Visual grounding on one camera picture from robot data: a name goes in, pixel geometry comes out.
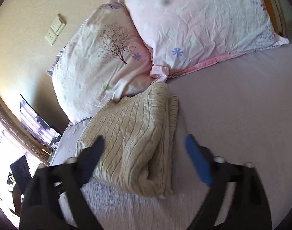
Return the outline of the lavender bed sheet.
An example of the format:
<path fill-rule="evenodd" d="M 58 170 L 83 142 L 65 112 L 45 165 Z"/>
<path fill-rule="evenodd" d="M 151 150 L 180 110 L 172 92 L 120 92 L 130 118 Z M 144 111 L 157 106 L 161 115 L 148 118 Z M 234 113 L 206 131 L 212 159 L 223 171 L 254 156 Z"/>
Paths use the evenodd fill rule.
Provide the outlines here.
<path fill-rule="evenodd" d="M 276 227 L 292 208 L 292 44 L 249 53 L 168 81 L 179 99 L 167 199 L 144 198 L 93 180 L 82 191 L 105 229 L 187 229 L 208 188 L 185 137 L 230 163 L 252 162 Z"/>

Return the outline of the white wall switch panel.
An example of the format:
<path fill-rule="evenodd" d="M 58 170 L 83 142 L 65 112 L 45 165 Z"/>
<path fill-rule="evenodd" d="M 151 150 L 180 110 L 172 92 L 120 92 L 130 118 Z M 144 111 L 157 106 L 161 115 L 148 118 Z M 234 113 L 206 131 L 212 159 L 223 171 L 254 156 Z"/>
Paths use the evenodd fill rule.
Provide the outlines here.
<path fill-rule="evenodd" d="M 50 46 L 53 46 L 65 26 L 65 19 L 61 16 L 61 14 L 58 14 L 51 24 L 47 34 L 45 35 L 45 39 L 50 44 Z"/>

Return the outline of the rear pink tree-print pillow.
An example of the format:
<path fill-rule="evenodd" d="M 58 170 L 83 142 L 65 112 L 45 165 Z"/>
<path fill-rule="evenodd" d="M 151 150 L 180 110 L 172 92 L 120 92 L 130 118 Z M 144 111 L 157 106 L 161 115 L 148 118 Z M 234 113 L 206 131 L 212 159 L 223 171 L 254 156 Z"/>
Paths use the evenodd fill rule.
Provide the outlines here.
<path fill-rule="evenodd" d="M 149 49 L 117 0 L 86 19 L 46 73 L 72 124 L 93 117 L 110 100 L 134 96 L 168 78 L 167 68 L 152 64 Z"/>

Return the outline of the dark monitor screen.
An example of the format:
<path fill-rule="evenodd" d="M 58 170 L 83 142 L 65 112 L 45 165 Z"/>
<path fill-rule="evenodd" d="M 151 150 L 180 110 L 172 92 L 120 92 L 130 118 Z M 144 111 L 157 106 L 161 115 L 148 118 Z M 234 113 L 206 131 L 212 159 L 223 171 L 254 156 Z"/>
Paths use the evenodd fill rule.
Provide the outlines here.
<path fill-rule="evenodd" d="M 62 135 L 44 121 L 22 95 L 20 97 L 20 121 L 22 126 L 43 145 L 50 149 L 57 149 Z"/>

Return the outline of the window with wooden frame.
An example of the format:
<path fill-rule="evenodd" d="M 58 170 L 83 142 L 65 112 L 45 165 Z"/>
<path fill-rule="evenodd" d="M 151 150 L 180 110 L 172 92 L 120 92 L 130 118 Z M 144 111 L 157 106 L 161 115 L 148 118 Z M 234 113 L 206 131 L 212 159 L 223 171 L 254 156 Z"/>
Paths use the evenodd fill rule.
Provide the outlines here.
<path fill-rule="evenodd" d="M 49 164 L 53 149 L 36 140 L 26 130 L 0 97 L 0 205 L 10 220 L 17 220 L 13 196 L 15 178 L 10 165 L 22 156 L 26 157 L 30 173 L 34 174 L 40 162 Z"/>

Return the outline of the beige cable-knit sweater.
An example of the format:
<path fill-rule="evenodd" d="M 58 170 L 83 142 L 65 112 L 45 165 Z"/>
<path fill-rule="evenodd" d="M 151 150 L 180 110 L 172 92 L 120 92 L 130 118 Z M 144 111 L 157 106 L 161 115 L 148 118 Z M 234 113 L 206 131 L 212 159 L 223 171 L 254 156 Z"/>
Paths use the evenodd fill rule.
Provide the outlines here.
<path fill-rule="evenodd" d="M 90 120 L 76 144 L 76 155 L 103 136 L 104 152 L 93 178 L 143 197 L 172 195 L 172 146 L 179 100 L 159 82 L 118 103 L 110 100 Z"/>

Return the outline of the front pink floral pillow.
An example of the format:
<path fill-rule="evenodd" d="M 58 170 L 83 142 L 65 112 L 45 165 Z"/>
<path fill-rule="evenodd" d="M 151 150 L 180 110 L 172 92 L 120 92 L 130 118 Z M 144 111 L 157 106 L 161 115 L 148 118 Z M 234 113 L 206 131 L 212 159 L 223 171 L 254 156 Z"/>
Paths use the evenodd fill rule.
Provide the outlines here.
<path fill-rule="evenodd" d="M 169 78 L 289 43 L 263 0 L 117 1 L 149 48 L 153 72 Z"/>

